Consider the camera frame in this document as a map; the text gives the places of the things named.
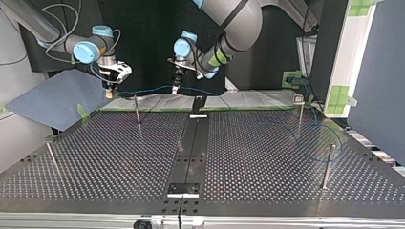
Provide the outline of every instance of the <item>robot end effector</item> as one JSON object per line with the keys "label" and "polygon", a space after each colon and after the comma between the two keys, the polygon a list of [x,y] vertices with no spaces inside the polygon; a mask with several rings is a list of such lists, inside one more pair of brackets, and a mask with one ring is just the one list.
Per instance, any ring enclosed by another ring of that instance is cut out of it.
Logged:
{"label": "robot end effector", "polygon": [[186,71],[195,71],[197,78],[214,77],[220,66],[229,63],[238,52],[250,49],[262,30],[262,9],[257,0],[193,0],[220,28],[214,46],[203,53],[196,46],[198,36],[184,31],[175,45],[176,67],[173,94],[181,86]]}

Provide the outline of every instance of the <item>green tape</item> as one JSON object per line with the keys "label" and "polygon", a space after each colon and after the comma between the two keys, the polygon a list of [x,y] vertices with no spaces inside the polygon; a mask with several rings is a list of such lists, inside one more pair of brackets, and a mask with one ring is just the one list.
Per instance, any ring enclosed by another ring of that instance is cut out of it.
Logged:
{"label": "green tape", "polygon": [[225,111],[286,111],[293,110],[295,106],[270,106],[270,107],[204,107],[202,112],[225,112]]}
{"label": "green tape", "polygon": [[[137,110],[135,108],[103,108],[100,110],[101,112],[128,112],[133,113]],[[139,108],[139,112],[143,113],[183,113],[183,112],[191,112],[191,108]]]}
{"label": "green tape", "polygon": [[349,86],[334,85],[331,87],[329,102],[327,105],[328,115],[342,115],[349,102]]}
{"label": "green tape", "polygon": [[217,56],[213,55],[211,59],[208,61],[208,64],[210,64],[213,67],[220,67],[222,64],[228,63],[227,61],[228,58],[226,58],[226,56],[223,54],[223,52],[221,52],[221,50],[217,50]]}
{"label": "green tape", "polygon": [[77,104],[77,112],[80,114],[81,122],[83,124],[86,124],[90,121],[91,114],[86,113],[86,110],[84,109],[83,105]]}
{"label": "green tape", "polygon": [[0,113],[7,113],[9,110],[6,108],[6,106],[0,107]]}
{"label": "green tape", "polygon": [[369,15],[372,0],[352,0],[349,8],[349,17]]}
{"label": "green tape", "polygon": [[283,89],[299,89],[299,85],[292,85],[290,83],[287,83],[287,78],[301,78],[302,76],[301,71],[295,71],[295,72],[283,72],[283,81],[282,81],[282,88]]}

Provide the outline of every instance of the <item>gray fabric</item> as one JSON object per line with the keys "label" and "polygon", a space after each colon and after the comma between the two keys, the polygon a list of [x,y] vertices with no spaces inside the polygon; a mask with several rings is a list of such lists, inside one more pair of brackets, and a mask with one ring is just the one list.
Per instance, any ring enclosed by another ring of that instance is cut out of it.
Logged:
{"label": "gray fabric", "polygon": [[70,70],[17,97],[7,105],[7,109],[65,131],[81,119],[78,106],[90,113],[109,101],[99,79]]}
{"label": "gray fabric", "polygon": [[[144,97],[137,97],[140,109],[161,110],[161,109],[190,109],[193,106],[194,97],[178,94],[151,94]],[[135,101],[118,98],[107,104],[101,110],[133,110]]]}
{"label": "gray fabric", "polygon": [[378,3],[354,92],[349,124],[385,153],[405,164],[405,1]]}
{"label": "gray fabric", "polygon": [[[293,91],[249,91],[225,93],[221,98],[209,96],[205,108],[255,108],[255,107],[286,107],[293,106]],[[142,110],[176,110],[193,107],[194,97],[172,94],[152,94],[138,97],[139,108]],[[135,102],[119,98],[101,110],[134,110]]]}

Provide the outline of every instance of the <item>metal post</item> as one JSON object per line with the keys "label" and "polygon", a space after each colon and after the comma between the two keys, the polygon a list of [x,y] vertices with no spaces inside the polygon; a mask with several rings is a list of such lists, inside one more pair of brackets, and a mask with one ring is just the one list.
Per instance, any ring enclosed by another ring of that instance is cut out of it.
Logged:
{"label": "metal post", "polygon": [[49,151],[50,154],[51,154],[53,163],[56,163],[56,158],[55,158],[54,155],[53,155],[53,150],[52,150],[52,147],[51,147],[51,143],[47,143],[47,147],[48,147],[48,151]]}
{"label": "metal post", "polygon": [[15,20],[32,32],[36,38],[53,43],[60,37],[55,27],[30,0],[0,0]]}
{"label": "metal post", "polygon": [[324,180],[322,182],[322,189],[327,188],[328,179],[329,179],[329,175],[330,175],[331,159],[332,159],[332,155],[333,155],[335,149],[336,149],[336,146],[331,144],[330,152],[329,152],[329,156],[328,156],[328,162],[327,162],[327,166],[326,166],[326,170],[325,170],[325,176],[324,176]]}
{"label": "metal post", "polygon": [[304,105],[305,105],[305,103],[303,103],[303,104],[301,105],[300,126],[301,126],[301,123],[303,122]]}
{"label": "metal post", "polygon": [[134,103],[135,103],[135,109],[137,112],[137,119],[138,119],[138,126],[140,127],[140,118],[139,118],[139,109],[138,109],[138,98],[137,95],[134,95]]}

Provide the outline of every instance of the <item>silver bracket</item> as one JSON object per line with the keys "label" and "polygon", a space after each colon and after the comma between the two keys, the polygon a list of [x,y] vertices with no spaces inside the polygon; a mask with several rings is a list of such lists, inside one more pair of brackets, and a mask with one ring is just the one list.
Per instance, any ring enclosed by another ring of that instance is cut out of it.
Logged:
{"label": "silver bracket", "polygon": [[184,61],[176,61],[176,60],[173,60],[172,58],[168,58],[167,61],[169,63],[174,64],[178,68],[184,68],[184,69],[194,71],[197,73],[197,79],[203,79],[202,72],[200,72],[199,70],[197,70],[196,68],[194,68],[192,66],[188,66],[188,65],[184,64],[185,63]]}
{"label": "silver bracket", "polygon": [[353,97],[349,97],[348,105],[351,105],[352,107],[357,107],[357,100]]}

